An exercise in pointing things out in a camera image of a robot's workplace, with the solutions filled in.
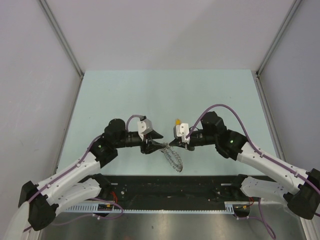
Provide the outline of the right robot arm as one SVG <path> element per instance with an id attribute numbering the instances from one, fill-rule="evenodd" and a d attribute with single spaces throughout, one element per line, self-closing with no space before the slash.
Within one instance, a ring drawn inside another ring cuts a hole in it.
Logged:
<path id="1" fill-rule="evenodd" d="M 227 129 L 214 111 L 204 114 L 201 129 L 193 130 L 187 123 L 176 120 L 174 140 L 170 146 L 193 151 L 195 147 L 214 145 L 226 159 L 253 167 L 271 181 L 238 175 L 230 188 L 231 196 L 242 201 L 245 197 L 262 198 L 281 203 L 297 216 L 311 220 L 320 205 L 320 172 L 291 165 L 263 151 L 247 136 Z"/>

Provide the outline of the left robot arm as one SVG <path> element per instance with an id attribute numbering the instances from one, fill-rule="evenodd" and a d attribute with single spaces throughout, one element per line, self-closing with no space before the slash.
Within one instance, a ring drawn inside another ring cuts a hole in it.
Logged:
<path id="1" fill-rule="evenodd" d="M 35 231 L 46 228 L 63 207 L 96 197 L 107 199 L 111 188 L 101 169 L 118 156 L 118 149 L 139 147 L 142 154 L 148 155 L 166 147 L 157 141 L 163 136 L 153 129 L 149 119 L 142 116 L 137 125 L 137 131 L 128 131 L 122 119 L 112 119 L 83 156 L 70 166 L 39 183 L 26 182 L 18 206 L 29 204 L 26 220 L 30 228 Z"/>

